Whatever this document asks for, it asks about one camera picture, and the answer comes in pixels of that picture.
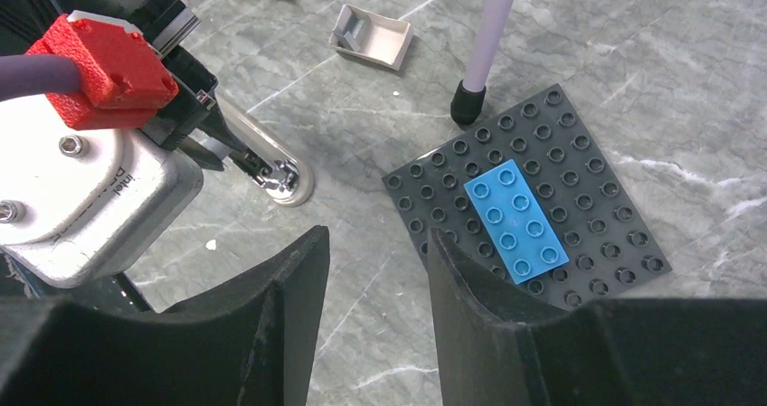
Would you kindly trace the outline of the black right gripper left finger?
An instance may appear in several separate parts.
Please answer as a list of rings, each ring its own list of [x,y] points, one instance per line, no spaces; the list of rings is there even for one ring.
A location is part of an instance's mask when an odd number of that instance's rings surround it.
[[[317,225],[162,313],[1,300],[4,405],[303,405],[330,264]]]

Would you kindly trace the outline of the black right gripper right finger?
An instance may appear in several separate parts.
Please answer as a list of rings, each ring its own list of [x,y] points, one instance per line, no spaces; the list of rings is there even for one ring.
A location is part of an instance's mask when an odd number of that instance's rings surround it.
[[[594,300],[565,311],[481,267],[443,230],[428,277],[446,405],[763,405],[766,303]]]

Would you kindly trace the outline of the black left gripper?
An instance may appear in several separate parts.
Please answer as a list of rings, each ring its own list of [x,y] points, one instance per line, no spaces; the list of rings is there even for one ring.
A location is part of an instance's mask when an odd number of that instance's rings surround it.
[[[232,100],[213,105],[216,77],[181,47],[199,24],[181,0],[1,0],[2,55],[24,53],[57,17],[76,10],[135,25],[178,81],[179,93],[143,126],[145,135],[165,150],[179,148],[203,170],[221,172],[228,157],[252,179],[272,176],[273,164],[232,129],[241,107]]]

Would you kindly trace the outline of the black silver stapler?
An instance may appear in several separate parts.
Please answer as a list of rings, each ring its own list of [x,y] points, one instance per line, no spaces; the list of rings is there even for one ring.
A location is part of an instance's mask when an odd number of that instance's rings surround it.
[[[230,154],[232,162],[275,203],[286,207],[305,203],[315,188],[308,161],[228,95],[220,93],[216,100],[227,128],[245,146],[243,152]]]

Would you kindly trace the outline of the staple box tray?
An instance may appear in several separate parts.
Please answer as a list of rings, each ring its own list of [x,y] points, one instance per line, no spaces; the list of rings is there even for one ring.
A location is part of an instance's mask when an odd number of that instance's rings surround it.
[[[336,26],[345,25],[352,17],[363,19],[366,23],[364,31],[359,36],[362,42],[360,52],[351,52],[340,48],[332,34]],[[412,25],[406,21],[382,16],[354,5],[344,4],[338,14],[336,23],[331,29],[327,42],[337,52],[354,56],[392,71],[398,71],[402,67],[413,35]]]

